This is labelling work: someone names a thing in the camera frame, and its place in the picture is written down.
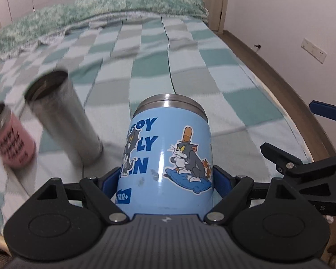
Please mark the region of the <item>tall silver steel tumbler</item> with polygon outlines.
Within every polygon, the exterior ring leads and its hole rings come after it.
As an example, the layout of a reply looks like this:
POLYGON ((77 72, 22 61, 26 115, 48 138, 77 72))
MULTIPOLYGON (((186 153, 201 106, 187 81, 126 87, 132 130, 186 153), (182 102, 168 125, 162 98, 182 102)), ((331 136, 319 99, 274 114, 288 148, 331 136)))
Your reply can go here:
POLYGON ((25 103, 75 166, 89 166, 103 151, 65 69, 40 76, 24 95, 25 103))

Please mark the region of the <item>white wall socket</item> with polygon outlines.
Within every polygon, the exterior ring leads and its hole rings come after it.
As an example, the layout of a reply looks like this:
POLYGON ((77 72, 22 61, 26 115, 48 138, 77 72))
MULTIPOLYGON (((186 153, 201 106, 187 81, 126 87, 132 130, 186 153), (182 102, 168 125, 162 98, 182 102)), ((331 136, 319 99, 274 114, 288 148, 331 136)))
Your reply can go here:
POLYGON ((307 51, 311 56, 313 56, 316 60, 318 60, 321 64, 324 63, 325 58, 327 57, 327 53, 322 49, 314 45, 311 41, 304 38, 301 44, 302 49, 307 51))

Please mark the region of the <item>checkered green blanket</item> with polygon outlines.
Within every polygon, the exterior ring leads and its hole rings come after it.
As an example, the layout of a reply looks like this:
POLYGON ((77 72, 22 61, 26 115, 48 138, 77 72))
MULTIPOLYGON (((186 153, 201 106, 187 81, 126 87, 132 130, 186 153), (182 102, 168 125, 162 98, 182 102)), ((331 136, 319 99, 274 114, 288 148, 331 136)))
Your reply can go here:
POLYGON ((258 182, 277 176, 261 152, 270 143, 312 161, 312 155, 272 92, 204 22, 148 16, 98 21, 66 28, 0 63, 0 101, 20 118, 36 141, 30 166, 11 171, 0 159, 0 232, 4 223, 49 178, 66 183, 102 176, 121 163, 129 123, 144 99, 185 95, 204 108, 212 133, 213 162, 258 182), (32 81, 50 70, 68 71, 103 156, 77 168, 24 104, 32 81))

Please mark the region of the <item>green floral quilt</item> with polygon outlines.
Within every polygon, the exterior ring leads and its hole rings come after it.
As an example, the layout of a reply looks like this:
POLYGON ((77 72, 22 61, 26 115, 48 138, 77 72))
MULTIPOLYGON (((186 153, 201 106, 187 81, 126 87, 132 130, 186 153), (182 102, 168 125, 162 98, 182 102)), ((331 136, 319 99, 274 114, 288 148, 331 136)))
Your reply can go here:
POLYGON ((37 10, 0 30, 0 61, 18 56, 39 44, 51 44, 76 24, 100 16, 146 12, 190 16, 204 22, 209 12, 202 0, 75 0, 37 10))

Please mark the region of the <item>pink steel cup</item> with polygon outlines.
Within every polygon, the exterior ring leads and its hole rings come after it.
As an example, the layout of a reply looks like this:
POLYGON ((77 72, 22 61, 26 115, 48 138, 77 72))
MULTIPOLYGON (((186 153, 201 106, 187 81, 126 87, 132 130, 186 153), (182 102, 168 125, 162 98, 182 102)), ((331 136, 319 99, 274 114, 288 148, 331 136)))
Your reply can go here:
POLYGON ((0 157, 13 169, 27 166, 36 153, 36 143, 13 111, 0 102, 0 157))

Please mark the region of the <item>blue cartoon steel cup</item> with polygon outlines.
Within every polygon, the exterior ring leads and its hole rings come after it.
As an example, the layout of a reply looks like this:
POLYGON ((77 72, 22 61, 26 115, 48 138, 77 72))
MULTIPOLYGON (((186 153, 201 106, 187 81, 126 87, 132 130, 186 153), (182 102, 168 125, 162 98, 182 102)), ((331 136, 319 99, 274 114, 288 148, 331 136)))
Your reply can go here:
POLYGON ((137 107, 125 141, 116 205, 136 214, 196 214, 212 208, 211 130, 204 109, 172 93, 137 107))

